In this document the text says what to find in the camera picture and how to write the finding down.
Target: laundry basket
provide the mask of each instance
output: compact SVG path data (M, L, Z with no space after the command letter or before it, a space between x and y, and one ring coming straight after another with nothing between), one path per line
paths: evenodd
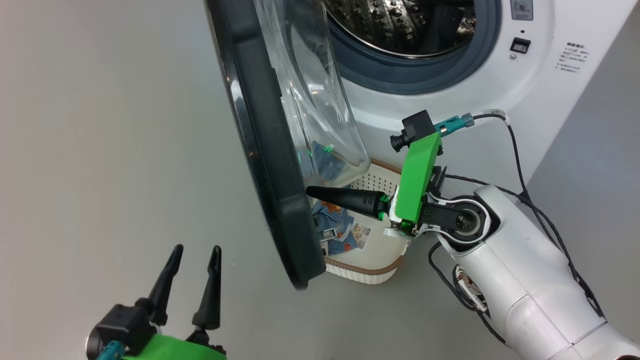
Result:
M400 183L400 169L380 161L371 160L368 173L351 183L351 187L361 190L375 190L392 195ZM353 211L354 223L363 224L370 229L369 237L363 249L353 249L326 256L326 270L332 274L365 284L381 284L393 276L404 261L411 240L383 234L383 228L391 223L365 217Z

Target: washing machine drum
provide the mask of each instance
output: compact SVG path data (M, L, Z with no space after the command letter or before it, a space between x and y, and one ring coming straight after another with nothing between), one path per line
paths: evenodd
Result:
M400 95L473 74L500 30L503 0L324 0L340 74Z

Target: perforated basket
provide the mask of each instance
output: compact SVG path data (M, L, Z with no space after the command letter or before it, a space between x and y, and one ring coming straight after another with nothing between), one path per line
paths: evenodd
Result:
M400 169L371 160L368 173L351 183L361 190L375 190L392 195L400 182ZM383 228L391 223L385 217L378 221L350 211L355 222L366 225L371 233L364 249L353 249L342 254L326 256L328 272L365 284L381 284L393 276L404 261L404 253L411 241L383 234Z

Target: green bracket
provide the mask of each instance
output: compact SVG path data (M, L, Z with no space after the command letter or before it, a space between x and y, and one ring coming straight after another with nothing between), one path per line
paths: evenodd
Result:
M171 336L153 335L138 356L125 356L125 360L227 360L221 353Z
M433 133L409 146L409 152L402 167L399 192L396 195L398 217L414 224L418 222L422 197L427 190L441 145L440 133Z

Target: gray sticker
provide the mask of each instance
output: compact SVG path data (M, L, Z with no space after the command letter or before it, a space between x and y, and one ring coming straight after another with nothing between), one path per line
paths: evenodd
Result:
M511 0L513 20L533 20L533 0Z

